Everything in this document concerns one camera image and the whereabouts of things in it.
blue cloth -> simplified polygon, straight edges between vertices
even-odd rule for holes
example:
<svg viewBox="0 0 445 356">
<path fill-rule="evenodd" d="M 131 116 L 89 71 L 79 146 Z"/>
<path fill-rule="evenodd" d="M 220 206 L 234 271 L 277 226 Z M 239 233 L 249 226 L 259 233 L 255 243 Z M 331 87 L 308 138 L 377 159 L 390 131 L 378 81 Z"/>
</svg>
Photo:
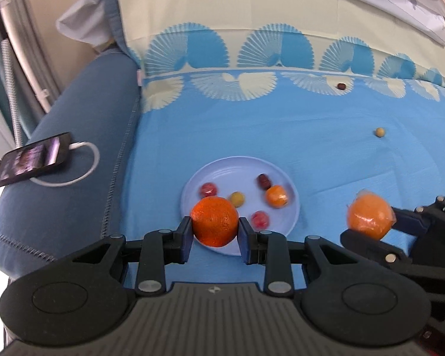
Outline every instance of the blue cloth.
<svg viewBox="0 0 445 356">
<path fill-rule="evenodd" d="M 12 278 L 29 273 L 119 231 L 120 194 L 139 119 L 136 65 L 109 50 L 90 63 L 53 105 L 30 142 L 70 131 L 101 153 L 95 172 L 72 186 L 47 188 L 31 181 L 7 186 L 0 198 L 0 270 Z M 67 167 L 44 176 L 66 182 L 93 162 L 87 148 L 71 152 Z"/>
<path fill-rule="evenodd" d="M 293 180 L 300 218 L 288 235 L 292 241 L 318 234 L 339 243 L 347 228 L 347 206 L 363 189 L 407 209 L 445 195 L 442 88 L 439 101 L 429 100 L 435 95 L 422 91 L 421 83 L 430 83 L 395 80 L 405 89 L 404 95 L 397 91 L 398 98 L 379 92 L 392 93 L 384 81 L 332 76 L 347 83 L 342 93 L 317 72 L 290 75 L 287 69 L 264 69 L 276 86 L 259 79 L 248 93 L 242 81 L 250 79 L 240 72 L 171 75 L 166 79 L 174 93 L 166 95 L 173 100 L 169 104 L 151 96 L 157 80 L 145 81 L 149 94 L 143 108 L 148 112 L 140 120 L 122 199 L 127 239 L 176 228 L 185 183 L 203 165 L 231 155 L 272 162 Z M 248 100 L 251 95 L 259 97 Z M 377 127 L 385 128 L 384 138 L 374 135 Z M 407 249 L 410 238 L 391 231 L 385 240 Z M 261 282 L 263 272 L 262 266 L 246 266 L 240 257 L 212 252 L 197 242 L 186 265 L 166 267 L 168 284 Z M 294 266 L 294 277 L 297 287 L 304 285 L 299 266 Z"/>
</svg>

gray curtain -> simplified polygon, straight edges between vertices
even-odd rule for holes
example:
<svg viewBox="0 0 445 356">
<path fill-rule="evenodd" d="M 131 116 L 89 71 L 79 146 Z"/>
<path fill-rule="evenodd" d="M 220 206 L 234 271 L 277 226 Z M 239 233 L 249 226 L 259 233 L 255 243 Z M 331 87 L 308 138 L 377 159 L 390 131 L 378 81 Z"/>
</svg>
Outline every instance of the gray curtain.
<svg viewBox="0 0 445 356">
<path fill-rule="evenodd" d="M 63 91 L 49 57 L 42 46 L 41 35 L 36 27 L 29 0 L 10 0 L 10 11 L 14 25 L 20 33 L 20 40 L 26 59 L 41 88 L 48 90 L 48 100 L 52 105 Z"/>
</svg>

blue sofa armrest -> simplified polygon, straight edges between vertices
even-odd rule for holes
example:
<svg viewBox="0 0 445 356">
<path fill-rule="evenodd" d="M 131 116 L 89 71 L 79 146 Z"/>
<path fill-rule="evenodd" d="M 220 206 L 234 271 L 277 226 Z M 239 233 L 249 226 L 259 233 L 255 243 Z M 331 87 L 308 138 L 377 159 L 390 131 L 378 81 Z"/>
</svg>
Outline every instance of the blue sofa armrest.
<svg viewBox="0 0 445 356">
<path fill-rule="evenodd" d="M 118 50 L 90 63 L 60 96 L 29 142 L 70 131 L 101 153 L 94 173 L 71 186 L 47 188 L 31 181 L 7 186 L 0 197 L 0 270 L 13 279 L 118 232 L 120 198 L 133 135 L 140 115 L 134 61 Z M 65 182 L 93 162 L 88 148 L 70 152 L 59 173 Z"/>
</svg>

plate rim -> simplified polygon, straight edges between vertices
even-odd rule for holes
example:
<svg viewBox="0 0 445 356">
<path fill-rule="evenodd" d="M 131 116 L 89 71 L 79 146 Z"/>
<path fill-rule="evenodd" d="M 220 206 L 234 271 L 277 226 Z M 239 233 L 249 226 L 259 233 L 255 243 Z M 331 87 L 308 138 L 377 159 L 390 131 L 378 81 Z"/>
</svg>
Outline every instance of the plate rim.
<svg viewBox="0 0 445 356">
<path fill-rule="evenodd" d="M 204 166 L 200 167 L 200 168 L 199 168 L 199 169 L 198 169 L 198 170 L 191 176 L 191 178 L 188 179 L 188 180 L 186 181 L 186 184 L 185 184 L 185 186 L 183 187 L 183 191 L 181 191 L 181 197 L 180 197 L 180 216 L 181 216 L 181 218 L 186 217 L 186 216 L 184 215 L 184 213 L 183 213 L 182 204 L 183 204 L 183 198 L 184 198 L 186 192 L 188 191 L 188 184 L 192 181 L 192 179 L 193 179 L 195 176 L 197 176 L 198 173 L 199 173 L 200 171 L 204 170 L 205 167 L 207 167 L 207 166 L 209 166 L 209 165 L 212 165 L 212 164 L 214 164 L 214 163 L 216 163 L 216 162 L 219 162 L 219 161 L 222 161 L 222 160 L 235 159 L 235 158 L 244 158 L 244 159 L 250 159 L 250 160 L 257 160 L 257 161 L 262 162 L 262 163 L 264 163 L 264 164 L 266 164 L 266 165 L 269 165 L 269 166 L 273 167 L 274 169 L 276 169 L 277 171 L 279 171 L 279 172 L 282 174 L 282 176 L 284 176 L 285 179 L 288 181 L 288 183 L 289 183 L 290 186 L 292 187 L 293 193 L 294 193 L 294 195 L 295 195 L 295 199 L 294 199 L 294 201 L 296 201 L 296 205 L 297 205 L 297 207 L 296 207 L 296 213 L 295 213 L 295 222 L 293 223 L 292 227 L 288 230 L 287 234 L 284 234 L 285 236 L 288 236 L 288 235 L 292 232 L 292 230 L 295 228 L 295 225 L 297 224 L 297 222 L 298 222 L 298 220 L 299 220 L 299 218 L 300 218 L 300 199 L 299 199 L 299 196 L 298 196 L 298 190 L 297 190 L 297 188 L 295 187 L 295 184 L 294 184 L 293 181 L 290 179 L 290 177 L 288 176 L 288 174 L 287 174 L 284 170 L 282 170 L 280 167 L 278 167 L 278 166 L 274 165 L 273 163 L 268 162 L 268 161 L 266 161 L 266 160 L 264 160 L 264 159 L 256 158 L 256 157 L 248 157 L 248 156 L 246 156 L 246 155 L 232 155 L 232 156 L 230 156 L 230 157 L 219 158 L 219 159 L 216 159 L 216 160 L 214 160 L 214 161 L 212 161 L 212 162 L 209 162 L 209 163 L 205 164 Z M 199 242 L 199 244 L 202 245 L 203 247 L 205 247 L 205 248 L 207 248 L 207 249 L 209 249 L 209 250 L 211 250 L 211 251 L 213 251 L 213 252 L 219 253 L 219 254 L 228 255 L 228 256 L 233 256 L 233 257 L 241 256 L 240 254 L 227 254 L 227 253 L 221 253 L 221 252 L 218 250 L 219 248 L 212 248 L 212 247 L 210 247 L 210 246 L 207 246 L 207 245 L 202 244 L 201 242 Z"/>
</svg>

stitched seam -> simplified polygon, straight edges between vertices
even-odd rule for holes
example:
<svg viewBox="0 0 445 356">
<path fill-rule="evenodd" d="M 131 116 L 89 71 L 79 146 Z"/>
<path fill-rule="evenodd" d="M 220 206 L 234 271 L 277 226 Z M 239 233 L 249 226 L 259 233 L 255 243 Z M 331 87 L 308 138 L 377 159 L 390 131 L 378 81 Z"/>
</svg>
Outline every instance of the stitched seam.
<svg viewBox="0 0 445 356">
<path fill-rule="evenodd" d="M 136 114 L 136 108 L 139 103 L 140 97 L 137 97 L 132 114 L 130 119 L 128 120 L 127 129 L 125 131 L 124 140 L 122 141 L 122 145 L 120 146 L 119 153 L 117 154 L 117 162 L 114 166 L 114 171 L 112 172 L 112 179 L 110 180 L 110 187 L 109 187 L 109 193 L 107 194 L 107 201 L 104 209 L 104 217 L 102 219 L 102 226 L 101 226 L 101 239 L 104 238 L 107 235 L 107 230 L 109 228 L 109 218 L 110 218 L 110 208 L 112 207 L 112 201 L 114 198 L 114 188 L 115 188 L 115 182 L 117 180 L 117 174 L 120 170 L 120 164 L 122 161 L 122 157 L 124 155 L 124 150 L 127 145 L 128 136 L 131 132 L 131 127 L 133 124 L 133 120 Z"/>
<path fill-rule="evenodd" d="M 7 237 L 6 235 L 0 234 L 0 241 L 13 247 L 13 248 L 16 248 L 16 249 L 19 249 L 25 253 L 31 254 L 32 256 L 41 258 L 42 260 L 45 260 L 48 262 L 52 262 L 52 261 L 56 260 L 56 258 L 54 256 L 52 256 L 51 254 L 46 254 L 46 253 L 43 253 L 37 249 L 30 248 L 29 246 L 21 244 L 20 242 L 13 240 L 13 239 Z"/>
</svg>

